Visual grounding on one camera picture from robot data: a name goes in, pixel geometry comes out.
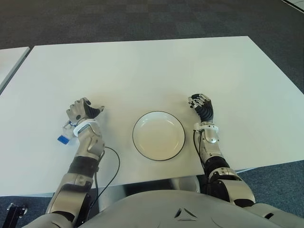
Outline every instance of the wire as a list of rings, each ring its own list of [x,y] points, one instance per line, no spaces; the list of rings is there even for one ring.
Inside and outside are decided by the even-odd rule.
[[[95,200],[94,200],[94,201],[91,203],[91,205],[90,205],[90,208],[89,208],[89,211],[88,211],[88,213],[87,213],[87,216],[86,216],[86,220],[85,220],[85,221],[88,221],[88,220],[89,220],[89,216],[90,216],[90,212],[91,212],[92,207],[96,204],[96,202],[98,201],[98,199],[99,199],[99,197],[101,196],[101,194],[103,194],[103,192],[109,187],[109,185],[110,185],[110,184],[112,183],[112,181],[115,179],[115,177],[116,177],[117,174],[118,174],[119,168],[120,168],[120,158],[119,158],[119,156],[118,156],[118,153],[117,153],[114,149],[112,149],[111,147],[105,146],[105,148],[110,149],[111,151],[113,151],[113,152],[116,154],[116,156],[117,156],[117,158],[118,158],[118,167],[117,167],[116,173],[114,174],[114,176],[112,177],[112,179],[110,180],[110,182],[104,187],[104,189],[103,189],[103,190],[101,191],[101,193],[99,193],[99,194],[98,194],[97,177],[96,177],[96,173],[95,173],[94,179],[95,179],[95,186],[96,186],[96,191],[97,191],[97,193],[96,193],[96,198],[95,198]]]
[[[199,149],[197,148],[196,146],[196,142],[195,142],[195,131],[193,131],[193,143],[194,143],[194,146],[195,146],[195,150],[196,150],[196,153],[198,153],[198,156],[199,156],[199,159],[200,159],[200,163],[203,165],[203,160],[202,158],[200,157],[200,144],[199,144]]]

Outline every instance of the white table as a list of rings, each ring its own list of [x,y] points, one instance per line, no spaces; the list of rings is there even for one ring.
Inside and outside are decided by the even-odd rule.
[[[0,50],[0,93],[28,51],[29,47]]]
[[[57,141],[66,109],[86,96],[105,105],[98,117],[121,169],[113,185],[202,173],[192,143],[199,121],[188,96],[212,100],[221,150],[236,170],[304,159],[304,95],[248,37],[66,44],[34,47],[0,99],[0,195],[54,192],[77,142]],[[168,161],[137,152],[132,129],[149,111],[176,116],[183,150]],[[99,186],[117,167],[111,151]]]

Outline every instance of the ceramic plate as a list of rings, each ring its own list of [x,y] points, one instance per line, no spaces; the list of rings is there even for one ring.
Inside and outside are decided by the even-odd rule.
[[[173,115],[151,112],[142,116],[133,129],[136,149],[145,157],[163,161],[177,155],[185,143],[185,131]]]

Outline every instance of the metal stand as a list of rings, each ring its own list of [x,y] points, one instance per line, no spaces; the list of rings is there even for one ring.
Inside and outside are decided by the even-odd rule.
[[[4,224],[2,228],[15,228],[17,221],[19,218],[22,218],[23,215],[25,215],[28,211],[26,206],[17,206],[14,203],[11,203],[7,210],[8,215],[6,216],[6,219],[4,221]]]

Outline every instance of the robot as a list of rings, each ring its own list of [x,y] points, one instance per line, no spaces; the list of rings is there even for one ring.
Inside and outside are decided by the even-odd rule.
[[[24,228],[303,228],[303,218],[256,203],[251,189],[229,167],[219,148],[219,128],[213,123],[211,100],[194,94],[189,104],[200,117],[193,139],[208,178],[202,191],[205,194],[181,190],[142,192],[116,202],[87,221],[92,207],[88,192],[105,149],[94,118],[104,107],[92,108],[82,98],[67,110],[69,121],[65,125],[79,139],[77,153],[45,215]]]

